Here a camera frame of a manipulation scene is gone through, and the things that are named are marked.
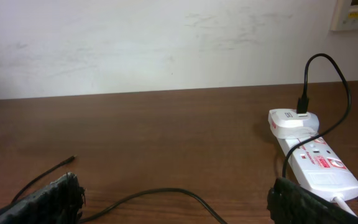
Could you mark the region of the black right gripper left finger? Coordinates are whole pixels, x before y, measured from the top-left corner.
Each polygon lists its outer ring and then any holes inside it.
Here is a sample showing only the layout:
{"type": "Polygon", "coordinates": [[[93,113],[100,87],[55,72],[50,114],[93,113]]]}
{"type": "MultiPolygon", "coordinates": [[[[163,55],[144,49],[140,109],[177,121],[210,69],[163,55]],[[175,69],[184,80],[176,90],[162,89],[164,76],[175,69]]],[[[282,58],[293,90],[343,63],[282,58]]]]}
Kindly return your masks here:
{"type": "Polygon", "coordinates": [[[42,189],[0,209],[0,224],[78,224],[85,189],[68,172],[42,189]]]}

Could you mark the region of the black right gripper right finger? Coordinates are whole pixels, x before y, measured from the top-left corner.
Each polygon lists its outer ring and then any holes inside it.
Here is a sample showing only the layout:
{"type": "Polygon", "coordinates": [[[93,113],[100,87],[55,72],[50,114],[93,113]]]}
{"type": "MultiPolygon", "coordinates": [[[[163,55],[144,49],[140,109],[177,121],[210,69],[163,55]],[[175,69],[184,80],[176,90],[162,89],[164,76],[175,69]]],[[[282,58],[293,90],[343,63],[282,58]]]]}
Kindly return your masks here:
{"type": "Polygon", "coordinates": [[[277,178],[267,196],[275,224],[358,224],[358,217],[286,178],[277,178]]]}

